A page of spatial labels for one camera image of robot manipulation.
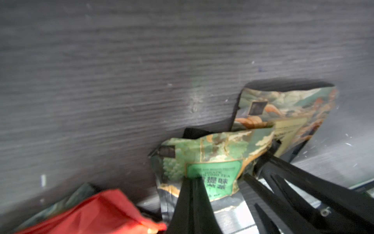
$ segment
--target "green label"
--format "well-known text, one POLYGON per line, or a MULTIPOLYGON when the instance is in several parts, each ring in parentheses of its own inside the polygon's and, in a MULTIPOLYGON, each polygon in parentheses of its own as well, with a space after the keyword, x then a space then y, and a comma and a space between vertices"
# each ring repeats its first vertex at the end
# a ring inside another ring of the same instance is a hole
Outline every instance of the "green label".
POLYGON ((241 167, 241 160, 188 164, 187 177, 201 176, 209 200, 215 200, 233 193, 233 183, 241 167))

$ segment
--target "red package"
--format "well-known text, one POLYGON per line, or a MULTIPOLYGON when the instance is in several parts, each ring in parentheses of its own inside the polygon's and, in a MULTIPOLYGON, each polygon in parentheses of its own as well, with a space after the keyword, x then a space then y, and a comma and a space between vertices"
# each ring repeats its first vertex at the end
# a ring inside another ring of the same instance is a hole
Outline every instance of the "red package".
POLYGON ((17 234, 153 234, 164 223, 144 218, 119 190, 98 193, 76 207, 17 234))

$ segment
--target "gray wooden surface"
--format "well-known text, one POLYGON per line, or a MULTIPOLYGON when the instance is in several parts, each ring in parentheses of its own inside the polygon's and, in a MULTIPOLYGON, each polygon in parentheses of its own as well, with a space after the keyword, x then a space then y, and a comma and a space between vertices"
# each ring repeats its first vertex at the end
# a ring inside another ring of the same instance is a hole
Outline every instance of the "gray wooden surface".
POLYGON ((186 126, 228 130, 253 80, 336 84, 296 165, 373 178, 373 36, 371 0, 1 1, 0 229, 83 182, 157 210, 147 154, 186 126))

